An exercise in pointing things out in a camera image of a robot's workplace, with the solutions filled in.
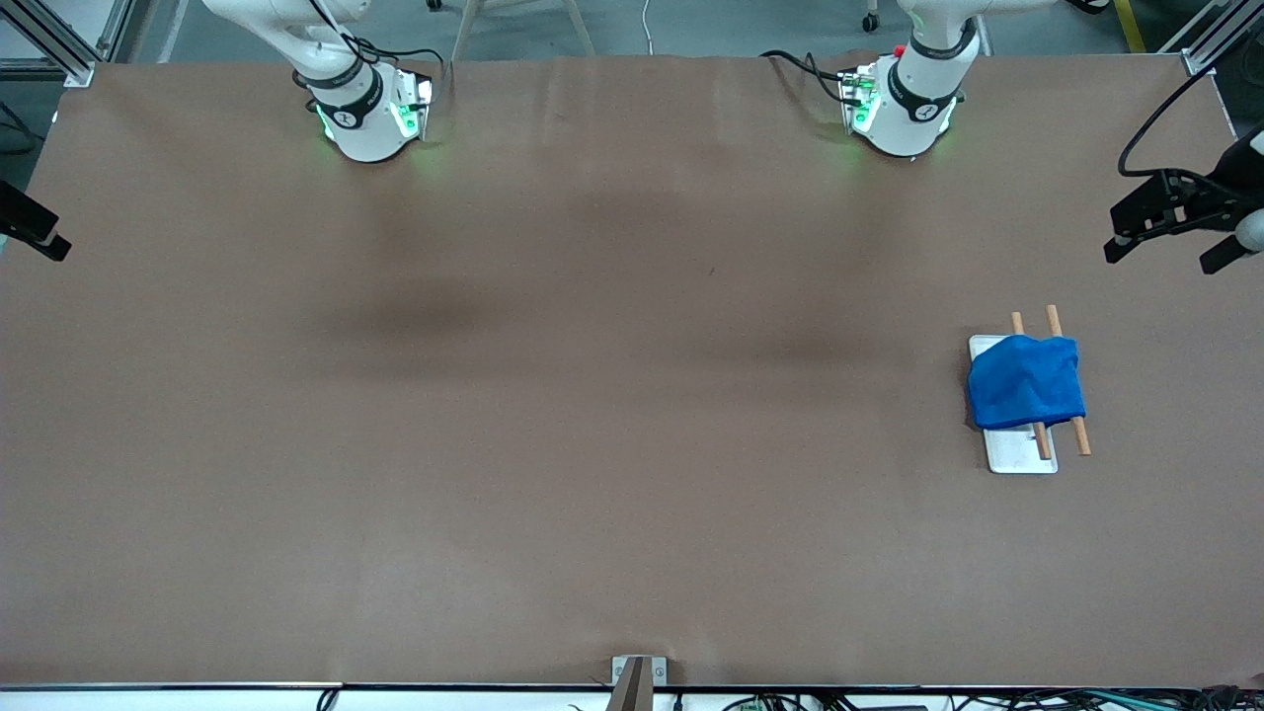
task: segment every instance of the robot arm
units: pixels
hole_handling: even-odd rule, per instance
[[[421,138],[431,100],[430,77],[369,59],[343,28],[369,0],[202,0],[281,52],[316,99],[325,135],[346,157],[384,161]]]
[[[900,0],[913,37],[899,54],[842,80],[843,121],[878,151],[916,156],[948,130],[961,80],[978,56],[976,15],[1025,13],[1055,0]]]
[[[1143,242],[1196,229],[1234,233],[1202,253],[1203,273],[1264,252],[1264,124],[1230,145],[1206,176],[1154,171],[1111,207],[1110,216],[1115,238],[1103,250],[1111,264]]]

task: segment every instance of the white cable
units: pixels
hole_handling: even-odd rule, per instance
[[[645,20],[645,14],[650,11],[650,0],[645,0],[641,8],[641,27],[645,28],[645,43],[650,47],[650,56],[653,57],[653,37],[650,35],[650,23]]]

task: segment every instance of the black strap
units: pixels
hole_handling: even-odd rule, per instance
[[[354,129],[364,125],[364,116],[369,115],[369,111],[378,106],[382,101],[382,75],[373,71],[373,85],[369,90],[350,104],[343,106],[334,106],[332,104],[326,104],[324,101],[316,101],[320,106],[322,114],[325,114],[329,120],[337,124],[339,128]]]
[[[302,86],[305,86],[307,89],[337,89],[340,86],[346,86],[348,83],[351,83],[351,81],[355,78],[355,75],[360,73],[360,67],[363,67],[363,66],[364,66],[364,62],[359,57],[356,57],[355,58],[355,63],[353,63],[349,70],[346,70],[345,72],[337,75],[336,77],[330,77],[330,78],[312,78],[312,77],[308,77],[308,76],[303,76],[303,75],[298,73],[297,71],[295,72],[295,76],[298,77],[298,78],[301,78],[302,80]]]
[[[961,25],[961,39],[957,40],[956,47],[952,47],[949,49],[937,49],[934,47],[927,47],[925,44],[918,42],[918,35],[914,34],[913,37],[909,38],[909,48],[916,52],[918,54],[921,54],[923,57],[928,57],[930,59],[952,59],[957,54],[964,52],[967,47],[969,47],[969,43],[973,42],[975,35],[977,33],[978,28],[975,27],[975,18],[969,18],[968,20],[966,20],[966,24]]]
[[[891,65],[891,71],[886,75],[886,83],[891,87],[891,99],[895,99],[896,104],[909,111],[909,120],[914,123],[924,124],[935,120],[935,116],[952,104],[952,100],[957,97],[957,90],[961,89],[958,85],[947,96],[928,99],[904,86],[904,82],[900,81],[900,72],[896,71],[899,68],[900,62]]]

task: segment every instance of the chair leg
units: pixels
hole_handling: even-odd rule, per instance
[[[597,49],[593,49],[593,38],[588,37],[588,28],[584,25],[584,16],[579,14],[579,5],[575,0],[562,0],[566,4],[566,11],[570,13],[570,24],[575,25],[575,34],[579,35],[579,43],[584,46],[584,53],[589,57],[597,56]]]
[[[483,3],[487,0],[465,0],[465,10],[461,11],[461,28],[456,30],[456,44],[453,46],[453,61],[460,59],[465,54],[465,46],[474,32],[474,20],[483,11]]]

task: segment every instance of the black cable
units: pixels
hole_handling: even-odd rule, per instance
[[[734,708],[742,706],[743,703],[750,703],[752,701],[758,701],[758,700],[760,700],[758,696],[748,696],[746,698],[739,698],[739,700],[734,701],[733,703],[729,703],[728,706],[726,706],[722,711],[733,711]]]
[[[30,127],[27,125],[27,121],[21,120],[21,116],[14,113],[14,110],[10,109],[9,105],[5,104],[4,101],[0,101],[0,111],[4,111],[10,119],[13,119],[13,123],[0,121],[0,128],[6,128],[9,130],[16,132],[21,134],[21,137],[25,139],[25,144],[21,148],[6,148],[4,151],[0,151],[0,156],[25,156],[35,151],[35,148],[39,148],[39,143],[44,142],[43,135],[39,135],[38,133],[30,130]]]
[[[444,61],[444,56],[440,54],[439,52],[435,52],[434,49],[407,49],[407,51],[383,49],[373,44],[368,39],[355,37],[354,34],[344,33],[340,29],[337,29],[337,24],[334,23],[332,18],[325,14],[325,10],[320,6],[320,3],[317,3],[316,0],[307,0],[307,4],[311,5],[313,10],[316,10],[316,14],[320,15],[320,19],[325,20],[325,24],[327,24],[330,29],[337,33],[337,35],[343,39],[343,43],[346,44],[346,48],[351,51],[351,54],[355,54],[358,59],[360,59],[367,65],[375,65],[380,62],[383,58],[399,59],[402,57],[413,57],[417,54],[432,54],[436,59],[439,59],[440,73],[446,71],[447,63]],[[365,56],[365,52],[372,54],[372,57]]]
[[[320,698],[316,700],[316,711],[331,711],[337,703],[337,688],[326,688],[320,692]]]
[[[1253,42],[1255,38],[1258,38],[1260,35],[1261,32],[1264,32],[1264,28],[1253,30],[1249,35],[1246,35],[1245,38],[1241,38],[1241,39],[1248,39],[1249,42]],[[1225,52],[1221,53],[1221,57],[1224,57],[1225,54],[1227,54],[1234,48],[1234,46],[1226,47]],[[1184,81],[1184,83],[1182,83],[1179,87],[1177,87],[1176,91],[1173,91],[1167,99],[1163,100],[1162,104],[1159,104],[1159,108],[1155,109],[1153,114],[1150,114],[1150,118],[1145,119],[1145,123],[1141,124],[1141,128],[1136,129],[1136,133],[1133,134],[1133,138],[1127,142],[1127,145],[1125,145],[1124,151],[1121,151],[1120,154],[1119,154],[1119,162],[1115,166],[1116,170],[1119,171],[1119,175],[1121,175],[1124,177],[1150,177],[1150,176],[1159,175],[1160,168],[1144,168],[1144,170],[1129,168],[1127,167],[1127,157],[1133,153],[1133,149],[1136,148],[1136,144],[1141,142],[1141,138],[1145,137],[1146,132],[1150,130],[1150,127],[1153,127],[1154,123],[1159,120],[1159,116],[1162,116],[1164,114],[1164,111],[1167,111],[1169,108],[1172,108],[1172,105],[1176,104],[1177,100],[1181,99],[1181,96],[1183,96],[1184,92],[1188,91],[1191,86],[1198,83],[1198,80],[1201,80],[1202,77],[1207,76],[1211,72],[1211,70],[1215,68],[1215,66],[1216,66],[1215,62],[1208,62],[1201,70],[1198,70],[1197,72],[1194,72],[1193,76],[1191,76],[1189,78],[1187,78]],[[1187,180],[1193,180],[1193,178],[1202,180],[1206,183],[1208,183],[1211,187],[1215,187],[1215,189],[1221,190],[1224,192],[1229,192],[1231,195],[1236,195],[1236,191],[1229,190],[1227,187],[1217,183],[1216,181],[1212,181],[1212,180],[1207,178],[1206,176],[1200,176],[1198,173],[1194,173],[1192,171],[1187,171],[1184,168],[1165,168],[1165,170],[1169,173],[1172,173],[1172,175],[1174,175],[1177,177],[1183,177],[1183,178],[1187,178]],[[1202,692],[1202,697],[1203,697],[1205,705],[1201,706],[1201,707],[1193,707],[1191,711],[1206,711],[1207,708],[1211,708],[1211,711],[1218,711],[1216,708],[1215,702],[1211,700],[1210,696],[1207,696],[1206,691]]]
[[[834,101],[838,101],[839,104],[846,104],[848,106],[860,106],[861,105],[860,101],[857,101],[854,99],[843,99],[842,96],[839,96],[838,94],[836,94],[832,89],[829,89],[829,85],[825,83],[825,80],[838,81],[838,72],[836,72],[836,73],[828,73],[828,72],[820,71],[820,67],[817,66],[817,58],[811,56],[811,52],[808,52],[806,54],[804,54],[803,59],[799,59],[794,54],[791,54],[789,52],[784,52],[781,49],[769,49],[767,52],[760,54],[760,57],[785,59],[785,61],[790,62],[791,65],[794,65],[795,67],[798,67],[798,68],[808,72],[809,75],[817,77],[817,81],[820,82],[820,89],[825,92],[827,96],[829,96]],[[844,70],[839,70],[839,72],[843,72],[843,71],[847,71],[847,70],[854,70],[854,68],[856,67],[847,67]]]

